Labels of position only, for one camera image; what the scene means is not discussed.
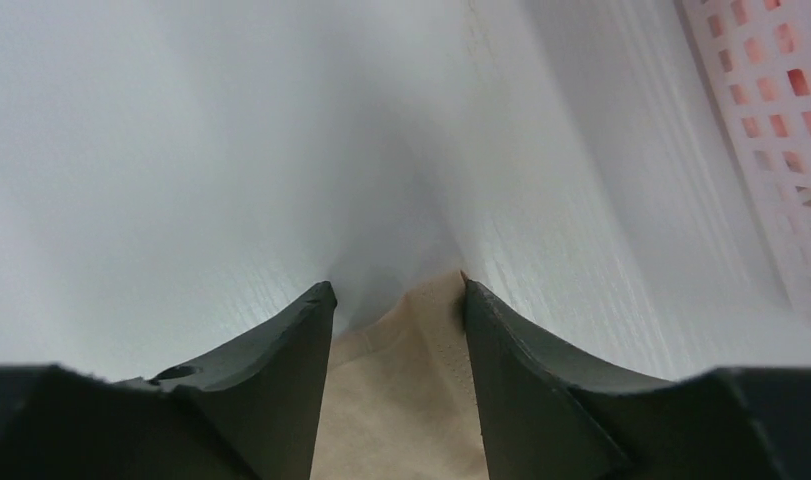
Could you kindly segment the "beige t shirt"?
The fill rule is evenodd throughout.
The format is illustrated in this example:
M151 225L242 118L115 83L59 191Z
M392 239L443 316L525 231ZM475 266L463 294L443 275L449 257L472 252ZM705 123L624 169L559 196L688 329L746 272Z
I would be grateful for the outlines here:
M487 478L465 280L459 270L428 280L333 342L312 478Z

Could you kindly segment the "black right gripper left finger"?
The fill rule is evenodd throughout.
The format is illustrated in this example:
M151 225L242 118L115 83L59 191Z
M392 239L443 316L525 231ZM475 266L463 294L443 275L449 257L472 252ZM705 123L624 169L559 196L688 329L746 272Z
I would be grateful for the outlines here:
M333 314L329 282L151 379L0 366L0 479L306 479Z

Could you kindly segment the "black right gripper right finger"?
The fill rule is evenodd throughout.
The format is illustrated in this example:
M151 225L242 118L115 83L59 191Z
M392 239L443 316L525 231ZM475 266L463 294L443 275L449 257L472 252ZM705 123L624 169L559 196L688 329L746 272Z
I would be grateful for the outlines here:
M493 479L811 479L811 367L668 381L600 359L465 284Z

